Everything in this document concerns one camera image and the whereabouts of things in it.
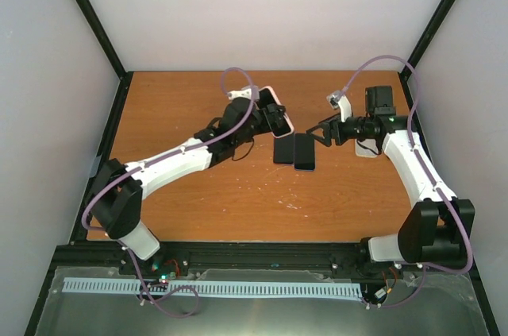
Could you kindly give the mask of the pink cased smartphone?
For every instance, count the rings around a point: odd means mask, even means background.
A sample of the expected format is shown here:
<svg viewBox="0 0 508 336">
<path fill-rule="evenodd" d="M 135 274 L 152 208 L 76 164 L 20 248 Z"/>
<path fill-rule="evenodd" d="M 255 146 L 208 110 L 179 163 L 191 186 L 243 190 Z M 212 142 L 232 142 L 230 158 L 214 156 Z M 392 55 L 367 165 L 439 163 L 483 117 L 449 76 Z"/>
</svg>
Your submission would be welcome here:
<svg viewBox="0 0 508 336">
<path fill-rule="evenodd" d="M 283 106 L 283 104 L 280 102 L 279 97 L 275 93 L 275 90 L 272 87 L 270 87 L 270 86 L 262 87 L 259 90 L 259 99 L 257 101 L 257 106 L 259 108 L 261 108 L 262 110 L 264 110 L 264 106 L 266 106 L 269 103 L 273 103 L 273 102 Z M 293 126 L 291 120 L 289 119 L 287 110 L 286 110 L 285 114 L 265 114 L 265 115 L 266 115 L 267 119 L 271 115 L 274 115 L 274 116 L 283 116 L 284 115 L 287 120 L 288 131 L 287 132 L 271 132 L 275 138 L 285 137 L 285 136 L 290 135 L 294 132 L 294 126 Z"/>
</svg>

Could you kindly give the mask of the blue smartphone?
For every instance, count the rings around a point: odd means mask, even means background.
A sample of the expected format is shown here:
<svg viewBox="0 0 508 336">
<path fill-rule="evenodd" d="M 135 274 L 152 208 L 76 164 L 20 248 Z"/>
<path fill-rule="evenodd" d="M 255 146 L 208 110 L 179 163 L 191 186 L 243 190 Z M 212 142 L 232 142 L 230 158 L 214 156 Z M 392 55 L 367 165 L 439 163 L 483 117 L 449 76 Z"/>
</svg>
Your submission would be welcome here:
<svg viewBox="0 0 508 336">
<path fill-rule="evenodd" d="M 315 170 L 314 139 L 306 133 L 294 136 L 294 168 L 299 171 Z"/>
</svg>

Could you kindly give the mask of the black smartphone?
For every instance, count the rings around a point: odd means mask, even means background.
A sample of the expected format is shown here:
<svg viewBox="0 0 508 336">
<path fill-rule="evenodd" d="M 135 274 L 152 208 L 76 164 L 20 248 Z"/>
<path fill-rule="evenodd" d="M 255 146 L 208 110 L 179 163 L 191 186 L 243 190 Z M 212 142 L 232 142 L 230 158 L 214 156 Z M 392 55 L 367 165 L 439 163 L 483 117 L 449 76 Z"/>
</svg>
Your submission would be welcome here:
<svg viewBox="0 0 508 336">
<path fill-rule="evenodd" d="M 273 163 L 292 165 L 294 163 L 294 135 L 274 139 Z"/>
</svg>

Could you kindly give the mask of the white phone case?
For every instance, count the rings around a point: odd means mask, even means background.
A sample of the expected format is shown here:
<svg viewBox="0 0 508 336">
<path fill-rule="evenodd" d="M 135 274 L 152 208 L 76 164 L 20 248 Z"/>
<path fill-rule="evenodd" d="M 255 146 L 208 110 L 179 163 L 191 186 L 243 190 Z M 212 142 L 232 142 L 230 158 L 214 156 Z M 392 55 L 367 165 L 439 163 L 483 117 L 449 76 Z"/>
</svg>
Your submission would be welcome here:
<svg viewBox="0 0 508 336">
<path fill-rule="evenodd" d="M 363 158 L 376 158 L 380 155 L 380 151 L 374 139 L 366 139 L 364 141 L 357 139 L 355 142 L 355 154 Z"/>
</svg>

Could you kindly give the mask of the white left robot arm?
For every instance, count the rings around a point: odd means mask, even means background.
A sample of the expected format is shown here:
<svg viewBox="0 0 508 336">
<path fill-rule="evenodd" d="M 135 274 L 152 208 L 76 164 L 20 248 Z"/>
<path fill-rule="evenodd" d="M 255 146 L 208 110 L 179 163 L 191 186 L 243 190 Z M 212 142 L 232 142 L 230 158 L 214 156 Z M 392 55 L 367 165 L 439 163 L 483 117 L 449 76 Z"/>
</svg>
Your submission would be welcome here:
<svg viewBox="0 0 508 336">
<path fill-rule="evenodd" d="M 257 135 L 281 138 L 293 132 L 285 106 L 270 90 L 262 90 L 255 101 L 233 98 L 222 116 L 181 145 L 137 162 L 105 162 L 92 184 L 82 225 L 92 230 L 88 218 L 93 216 L 98 221 L 95 230 L 131 251 L 147 274 L 157 274 L 164 268 L 165 255 L 158 238 L 141 220 L 143 201 L 184 176 L 233 158 L 238 147 Z"/>
</svg>

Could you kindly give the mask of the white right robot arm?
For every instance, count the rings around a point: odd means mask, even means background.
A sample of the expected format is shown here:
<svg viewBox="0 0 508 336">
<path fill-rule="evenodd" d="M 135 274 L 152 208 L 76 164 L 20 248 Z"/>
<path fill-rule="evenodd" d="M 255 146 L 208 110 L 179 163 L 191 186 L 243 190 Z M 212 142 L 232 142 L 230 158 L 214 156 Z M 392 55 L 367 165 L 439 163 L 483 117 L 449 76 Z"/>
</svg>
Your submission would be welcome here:
<svg viewBox="0 0 508 336">
<path fill-rule="evenodd" d="M 474 260 L 469 236 L 475 208 L 439 177 L 411 117 L 397 114 L 391 87 L 366 89 L 363 116 L 353 114 L 342 91 L 327 100 L 337 114 L 317 124 L 321 135 L 315 128 L 307 133 L 327 147 L 355 141 L 357 150 L 386 155 L 410 201 L 410 213 L 396 234 L 367 240 L 371 261 L 428 265 L 455 274 L 469 271 Z"/>
</svg>

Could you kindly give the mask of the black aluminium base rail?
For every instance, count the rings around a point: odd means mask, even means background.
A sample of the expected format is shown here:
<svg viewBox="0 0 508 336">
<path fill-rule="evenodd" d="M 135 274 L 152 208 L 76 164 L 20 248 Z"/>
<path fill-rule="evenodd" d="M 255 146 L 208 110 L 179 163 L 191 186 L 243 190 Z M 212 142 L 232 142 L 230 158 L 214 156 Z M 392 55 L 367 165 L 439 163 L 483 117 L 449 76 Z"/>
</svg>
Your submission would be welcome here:
<svg viewBox="0 0 508 336">
<path fill-rule="evenodd" d="M 401 261 L 373 262 L 359 243 L 177 242 L 165 241 L 147 261 L 139 261 L 142 276 L 156 278 L 171 272 L 181 277 L 219 270 L 309 271 L 334 279 L 375 281 L 416 265 Z M 133 275 L 128 253 L 111 241 L 76 241 L 61 245 L 50 267 L 114 267 Z"/>
</svg>

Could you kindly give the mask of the black frame post right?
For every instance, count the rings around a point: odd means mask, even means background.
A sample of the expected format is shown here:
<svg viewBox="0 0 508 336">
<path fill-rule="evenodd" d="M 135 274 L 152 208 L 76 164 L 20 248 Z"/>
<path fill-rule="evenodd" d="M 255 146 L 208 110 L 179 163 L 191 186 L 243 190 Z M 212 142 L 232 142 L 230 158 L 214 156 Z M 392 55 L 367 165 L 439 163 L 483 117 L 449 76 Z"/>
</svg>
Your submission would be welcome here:
<svg viewBox="0 0 508 336">
<path fill-rule="evenodd" d="M 424 56 L 425 51 L 428 49 L 433 38 L 437 34 L 439 28 L 448 16 L 451 8 L 455 4 L 456 0 L 440 0 L 436 9 L 433 11 L 431 18 L 429 19 L 426 27 L 424 28 L 421 36 L 419 37 L 410 57 L 408 59 L 409 64 L 416 68 L 421 58 Z"/>
</svg>

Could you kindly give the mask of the black frame post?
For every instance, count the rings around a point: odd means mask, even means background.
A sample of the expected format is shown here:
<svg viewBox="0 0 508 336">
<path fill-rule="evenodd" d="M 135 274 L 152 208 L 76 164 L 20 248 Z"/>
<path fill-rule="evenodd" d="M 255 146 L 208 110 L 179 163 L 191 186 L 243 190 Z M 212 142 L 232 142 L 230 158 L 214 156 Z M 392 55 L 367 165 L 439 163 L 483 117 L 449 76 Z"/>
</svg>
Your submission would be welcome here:
<svg viewBox="0 0 508 336">
<path fill-rule="evenodd" d="M 113 44 L 107 35 L 92 3 L 90 0 L 75 0 L 82 15 L 84 16 L 87 24 L 90 26 L 95 38 L 97 39 L 104 55 L 114 70 L 114 73 L 119 79 L 123 79 L 126 75 L 126 70 L 113 47 Z"/>
<path fill-rule="evenodd" d="M 424 28 L 421 36 L 419 37 L 410 57 L 408 59 L 409 64 L 416 68 L 421 58 L 424 56 L 425 51 L 428 49 L 433 38 L 437 34 L 439 28 L 448 16 L 451 8 L 455 4 L 456 0 L 440 0 L 436 9 L 433 11 L 431 18 L 429 19 L 426 27 Z"/>
</svg>

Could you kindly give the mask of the black frame post left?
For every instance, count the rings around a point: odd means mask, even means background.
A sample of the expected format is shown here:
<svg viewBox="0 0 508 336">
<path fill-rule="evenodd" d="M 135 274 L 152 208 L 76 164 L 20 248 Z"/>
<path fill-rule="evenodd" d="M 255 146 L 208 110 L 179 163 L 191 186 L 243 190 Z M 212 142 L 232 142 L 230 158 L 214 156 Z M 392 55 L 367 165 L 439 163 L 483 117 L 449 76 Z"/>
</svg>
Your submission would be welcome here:
<svg viewBox="0 0 508 336">
<path fill-rule="evenodd" d="M 114 73 L 119 79 L 123 79 L 126 75 L 126 70 L 113 47 L 113 44 L 107 35 L 92 3 L 90 0 L 75 0 L 82 15 L 84 16 L 87 24 L 90 26 L 95 38 L 97 39 L 104 55 L 114 70 Z"/>
</svg>

